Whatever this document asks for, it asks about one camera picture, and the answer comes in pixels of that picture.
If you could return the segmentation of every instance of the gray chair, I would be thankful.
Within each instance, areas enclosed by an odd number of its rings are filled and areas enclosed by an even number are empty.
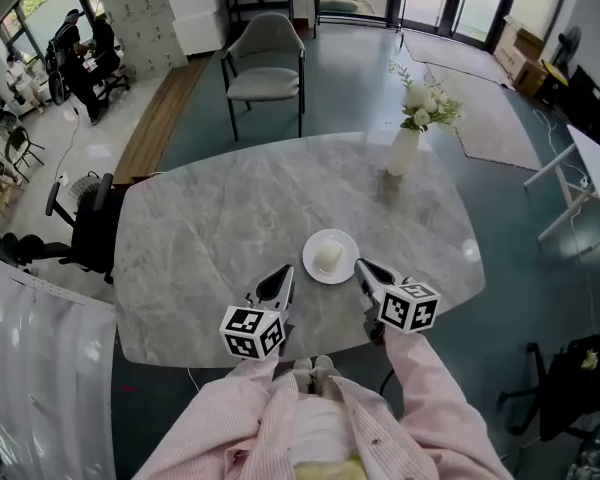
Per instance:
[[[298,57],[298,71],[279,67],[252,68],[238,74],[233,61],[247,55],[281,52]],[[244,101],[251,110],[250,101],[280,101],[298,97],[298,136],[302,137],[304,114],[304,44],[286,16],[277,13],[260,14],[253,18],[242,36],[223,55],[222,75],[227,91],[233,135],[238,140],[233,101]],[[229,81],[227,64],[234,79]]]

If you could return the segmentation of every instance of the marble table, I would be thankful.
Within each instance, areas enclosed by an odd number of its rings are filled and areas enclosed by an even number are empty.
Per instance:
[[[293,139],[180,167],[132,187],[120,216],[115,292],[131,361],[236,364],[218,332],[254,278],[296,267],[283,360],[368,341],[355,278],[327,286],[302,267],[316,231],[338,228],[364,257],[425,281],[447,311],[484,288],[480,252],[455,189],[425,140],[403,178],[386,174],[394,132]],[[442,316],[438,323],[444,321]]]

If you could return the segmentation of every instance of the sliding glass door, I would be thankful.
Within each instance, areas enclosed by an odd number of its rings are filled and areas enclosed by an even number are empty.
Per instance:
[[[504,0],[402,0],[404,26],[486,48]]]

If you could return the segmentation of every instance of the gray rug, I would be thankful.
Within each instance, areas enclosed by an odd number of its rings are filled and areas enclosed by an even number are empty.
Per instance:
[[[504,94],[507,89],[451,69],[428,67],[449,97],[464,103],[466,116],[455,130],[468,157],[540,170],[538,155]]]
[[[449,39],[405,30],[404,41],[411,58],[476,75],[496,84],[508,84],[504,70],[487,52]]]

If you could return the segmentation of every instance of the white saucer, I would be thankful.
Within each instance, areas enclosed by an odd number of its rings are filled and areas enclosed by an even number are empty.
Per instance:
[[[338,242],[342,245],[342,255],[338,265],[332,274],[325,274],[322,270],[316,268],[313,263],[318,248],[327,239]],[[360,257],[360,250],[355,240],[339,229],[323,229],[312,235],[302,250],[302,263],[304,268],[316,281],[324,284],[344,283],[353,275],[353,268],[356,260]]]

